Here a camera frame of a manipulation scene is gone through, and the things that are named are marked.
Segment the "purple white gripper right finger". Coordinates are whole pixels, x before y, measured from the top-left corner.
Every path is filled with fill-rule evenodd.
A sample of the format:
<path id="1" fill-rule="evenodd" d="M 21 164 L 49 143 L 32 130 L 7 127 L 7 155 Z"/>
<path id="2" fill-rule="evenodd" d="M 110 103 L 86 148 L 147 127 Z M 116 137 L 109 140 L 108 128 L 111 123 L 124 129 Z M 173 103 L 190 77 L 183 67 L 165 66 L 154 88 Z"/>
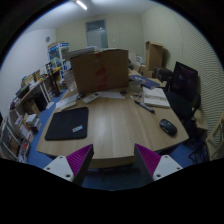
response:
<path id="1" fill-rule="evenodd" d="M 139 144 L 134 146 L 134 154 L 145 180 L 160 180 L 182 169 L 169 155 L 159 155 Z"/>

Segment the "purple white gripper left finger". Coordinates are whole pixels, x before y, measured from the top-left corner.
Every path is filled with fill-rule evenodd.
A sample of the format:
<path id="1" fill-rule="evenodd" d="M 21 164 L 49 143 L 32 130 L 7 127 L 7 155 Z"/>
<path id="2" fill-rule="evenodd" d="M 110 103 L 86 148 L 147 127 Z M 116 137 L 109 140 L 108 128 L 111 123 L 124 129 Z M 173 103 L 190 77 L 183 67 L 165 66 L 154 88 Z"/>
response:
<path id="1" fill-rule="evenodd" d="M 58 156 L 44 170 L 81 186 L 94 155 L 93 145 L 87 145 L 68 156 Z"/>

